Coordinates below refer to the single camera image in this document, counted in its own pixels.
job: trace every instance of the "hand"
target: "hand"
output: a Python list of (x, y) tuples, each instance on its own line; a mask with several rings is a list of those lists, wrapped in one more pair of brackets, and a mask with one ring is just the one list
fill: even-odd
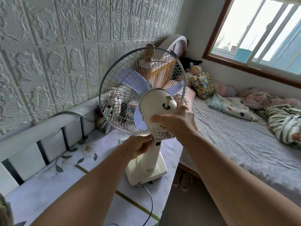
[(176, 138), (186, 133), (189, 130), (197, 130), (194, 122), (194, 114), (188, 110), (186, 104), (182, 101), (177, 101), (177, 109), (168, 115), (152, 115), (151, 122), (159, 123), (165, 127)]
[(132, 160), (147, 152), (152, 140), (152, 135), (130, 136), (120, 147), (123, 151), (127, 151), (129, 159)]

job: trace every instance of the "brown window trim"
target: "brown window trim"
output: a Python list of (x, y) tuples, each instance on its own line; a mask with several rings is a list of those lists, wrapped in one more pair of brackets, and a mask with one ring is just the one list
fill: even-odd
[(220, 16), (217, 20), (217, 23), (214, 27), (212, 35), (209, 39), (209, 42), (208, 42), (207, 47), (205, 49), (205, 52), (203, 54), (203, 59), (213, 61), (213, 62), (216, 62), (216, 63), (219, 63), (219, 64), (223, 64), (223, 65), (228, 66), (228, 67), (232, 67), (232, 68), (235, 68), (235, 69), (238, 69), (238, 70), (242, 70), (242, 71), (248, 72), (250, 74), (254, 74), (254, 75), (257, 75), (257, 76), (260, 76), (260, 77), (263, 77), (263, 78), (271, 79), (271, 80), (274, 80), (274, 81), (284, 83), (284, 84), (287, 84), (287, 85), (290, 85), (290, 86), (301, 89), (301, 83), (298, 83), (298, 82), (295, 82), (295, 81), (292, 81), (292, 80), (289, 80), (289, 79), (281, 78), (279, 76), (275, 76), (275, 75), (273, 75), (271, 73), (268, 73), (268, 72), (264, 72), (264, 71), (261, 71), (261, 70), (258, 70), (258, 69), (254, 69), (254, 68), (242, 65), (242, 64), (234, 63), (234, 62), (224, 60), (224, 59), (220, 59), (220, 58), (217, 58), (215, 56), (210, 55), (211, 46), (215, 42), (215, 38), (217, 36), (217, 33), (219, 32), (220, 26), (223, 23), (224, 17), (227, 14), (227, 11), (228, 11), (228, 8), (231, 5), (231, 2), (232, 2), (232, 0), (226, 0), (225, 1), (222, 12), (221, 12), (221, 14), (220, 14)]

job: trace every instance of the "mattress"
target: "mattress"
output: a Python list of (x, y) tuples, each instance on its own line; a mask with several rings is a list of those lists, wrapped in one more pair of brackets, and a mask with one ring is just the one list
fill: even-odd
[[(281, 143), (264, 122), (247, 121), (209, 108), (195, 98), (198, 131), (220, 151), (301, 207), (301, 152)], [(180, 163), (195, 170), (183, 150)]]

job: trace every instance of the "window sill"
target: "window sill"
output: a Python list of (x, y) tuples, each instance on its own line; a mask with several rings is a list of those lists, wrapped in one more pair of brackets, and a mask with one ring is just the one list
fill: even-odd
[(234, 69), (245, 71), (250, 74), (254, 74), (254, 75), (257, 75), (257, 76), (260, 76), (263, 78), (271, 79), (271, 80), (301, 89), (301, 83), (298, 83), (298, 82), (295, 82), (292, 80), (288, 80), (288, 79), (285, 79), (285, 78), (282, 78), (279, 76), (275, 76), (273, 74), (270, 74), (270, 73), (267, 73), (267, 72), (264, 72), (264, 71), (261, 71), (261, 70), (255, 69), (255, 68), (247, 67), (247, 66), (235, 63), (235, 62), (228, 61), (228, 60), (223, 60), (223, 59), (217, 58), (215, 56), (211, 56), (211, 55), (203, 55), (203, 59), (213, 61), (215, 63), (219, 63), (219, 64), (222, 64), (222, 65), (225, 65), (228, 67), (232, 67)]

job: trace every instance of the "wooden bed edge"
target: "wooden bed edge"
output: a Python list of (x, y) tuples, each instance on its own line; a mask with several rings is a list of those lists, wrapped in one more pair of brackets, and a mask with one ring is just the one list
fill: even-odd
[(198, 179), (201, 179), (201, 177), (199, 176), (199, 174), (198, 174), (196, 171), (190, 169), (189, 167), (183, 165), (182, 163), (179, 163), (179, 164), (178, 164), (178, 169), (181, 169), (181, 170), (183, 170), (183, 171), (185, 171), (185, 172), (187, 172), (187, 173), (193, 175), (194, 177), (196, 177), (196, 178), (198, 178)]

